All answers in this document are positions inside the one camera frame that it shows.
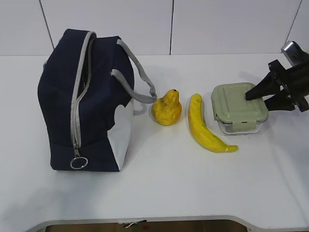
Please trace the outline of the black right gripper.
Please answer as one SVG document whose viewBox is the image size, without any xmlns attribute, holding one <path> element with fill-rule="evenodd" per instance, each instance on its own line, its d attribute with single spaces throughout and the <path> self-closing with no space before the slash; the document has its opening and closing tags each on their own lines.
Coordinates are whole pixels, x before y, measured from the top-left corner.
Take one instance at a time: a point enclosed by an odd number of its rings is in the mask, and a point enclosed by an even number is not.
<svg viewBox="0 0 309 232">
<path fill-rule="evenodd" d="M 293 111 L 295 107 L 301 112 L 307 111 L 309 103 L 305 97 L 309 95 L 309 63 L 285 69 L 275 60 L 268 66 L 270 72 L 259 84 L 246 92 L 246 100 L 274 95 L 264 101 L 269 111 Z"/>
</svg>

